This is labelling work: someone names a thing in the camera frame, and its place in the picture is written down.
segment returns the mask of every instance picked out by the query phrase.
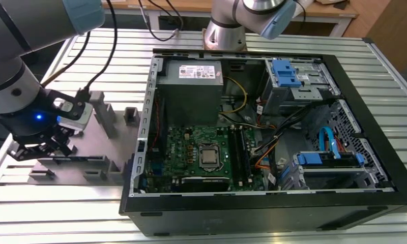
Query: floor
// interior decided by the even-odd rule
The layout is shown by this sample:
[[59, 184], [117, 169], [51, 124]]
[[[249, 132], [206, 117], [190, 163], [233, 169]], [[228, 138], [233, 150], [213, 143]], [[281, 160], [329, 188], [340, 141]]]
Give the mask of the floor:
[[[198, 31], [208, 24], [208, 20], [205, 18], [185, 18], [183, 19], [183, 30], [186, 31]], [[106, 15], [105, 23], [102, 27], [111, 28], [111, 19], [110, 16]], [[159, 28], [161, 29], [175, 29], [178, 26], [178, 21], [175, 18], [162, 16], [159, 18]], [[142, 18], [139, 16], [133, 15], [117, 15], [117, 27], [118, 28], [133, 28], [133, 29], [146, 29]], [[38, 80], [42, 79], [46, 69], [54, 59], [54, 56], [58, 52], [58, 49], [62, 45], [62, 42], [43, 48], [33, 54], [22, 57], [31, 73], [37, 77]], [[401, 76], [407, 81], [407, 69], [401, 72]], [[0, 137], [5, 138], [7, 136], [7, 131], [0, 125]]]

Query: cpu socket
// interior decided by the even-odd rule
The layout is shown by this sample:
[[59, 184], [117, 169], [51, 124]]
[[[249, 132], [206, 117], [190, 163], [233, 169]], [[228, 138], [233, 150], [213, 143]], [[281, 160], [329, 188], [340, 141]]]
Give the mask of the cpu socket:
[[208, 172], [220, 167], [220, 154], [217, 145], [198, 147], [198, 167]]

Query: white sticker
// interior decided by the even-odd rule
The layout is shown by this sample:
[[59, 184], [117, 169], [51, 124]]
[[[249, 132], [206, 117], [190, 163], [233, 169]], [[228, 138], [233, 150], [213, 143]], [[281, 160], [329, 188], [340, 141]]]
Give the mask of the white sticker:
[[350, 18], [353, 18], [354, 14], [338, 14], [338, 17], [350, 17]]
[[273, 185], [276, 184], [276, 177], [270, 173], [268, 173], [268, 180]]
[[214, 79], [213, 66], [182, 65], [178, 67], [178, 78], [182, 79]]
[[127, 8], [129, 8], [129, 9], [138, 9], [139, 6], [138, 6], [138, 5], [127, 5]]
[[260, 105], [257, 105], [257, 107], [256, 107], [256, 113], [257, 113], [257, 114], [262, 114], [262, 110], [264, 110], [264, 107], [260, 106]]
[[298, 80], [309, 80], [309, 77], [306, 75], [297, 75]]

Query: blue latch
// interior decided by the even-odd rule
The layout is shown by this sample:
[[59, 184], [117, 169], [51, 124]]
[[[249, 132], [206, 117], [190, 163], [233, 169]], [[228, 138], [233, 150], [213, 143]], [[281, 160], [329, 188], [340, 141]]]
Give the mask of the blue latch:
[[364, 165], [364, 157], [362, 157], [362, 155], [356, 153], [354, 154], [354, 158], [357, 159], [358, 165], [362, 166]]
[[280, 87], [301, 86], [301, 82], [297, 80], [296, 70], [292, 68], [288, 60], [272, 60], [272, 72], [277, 78]]
[[297, 160], [300, 165], [322, 164], [318, 154], [298, 154]]

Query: orange wire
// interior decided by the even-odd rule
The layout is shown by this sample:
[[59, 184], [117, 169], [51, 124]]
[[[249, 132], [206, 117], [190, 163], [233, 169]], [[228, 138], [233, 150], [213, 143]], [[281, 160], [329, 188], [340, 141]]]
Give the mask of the orange wire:
[[269, 149], [266, 150], [266, 152], [261, 155], [260, 159], [257, 160], [256, 164], [254, 164], [254, 168], [262, 168], [262, 169], [268, 169], [269, 167], [258, 165], [260, 161], [262, 161], [264, 157], [269, 154], [269, 152], [272, 151], [273, 147], [277, 145], [278, 141], [269, 147]]
[[[256, 119], [256, 124], [257, 124], [258, 126], [264, 126], [264, 125], [260, 124], [260, 117], [261, 117], [261, 115], [258, 114], [258, 115], [257, 115], [257, 119]], [[269, 128], [272, 128], [272, 129], [274, 130], [274, 129], [276, 129], [276, 126], [269, 125]]]
[[336, 145], [337, 145], [338, 150], [340, 151], [346, 151], [341, 142], [340, 142], [340, 140], [338, 140], [338, 138], [336, 136], [334, 136], [334, 140], [336, 140]]

